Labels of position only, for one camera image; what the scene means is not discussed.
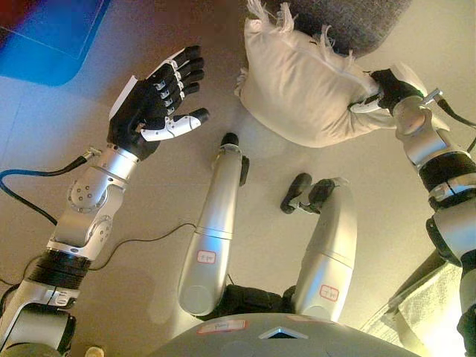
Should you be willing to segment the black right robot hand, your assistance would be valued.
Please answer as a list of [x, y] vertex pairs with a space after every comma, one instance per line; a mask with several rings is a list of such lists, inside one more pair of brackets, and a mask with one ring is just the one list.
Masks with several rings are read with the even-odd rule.
[[406, 64], [397, 63], [388, 69], [372, 71], [370, 77], [377, 89], [370, 96], [355, 103], [348, 109], [356, 114], [367, 114], [380, 109], [393, 111], [396, 104], [407, 97], [424, 98], [428, 91], [417, 74]]

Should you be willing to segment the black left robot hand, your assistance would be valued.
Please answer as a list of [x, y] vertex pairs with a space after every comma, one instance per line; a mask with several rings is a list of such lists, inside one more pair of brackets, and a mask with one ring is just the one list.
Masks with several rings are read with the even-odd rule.
[[109, 113], [107, 142], [143, 161], [160, 143], [201, 126], [210, 117], [200, 108], [179, 115], [186, 96], [200, 89], [205, 61], [198, 45], [166, 58], [148, 77], [132, 76]]

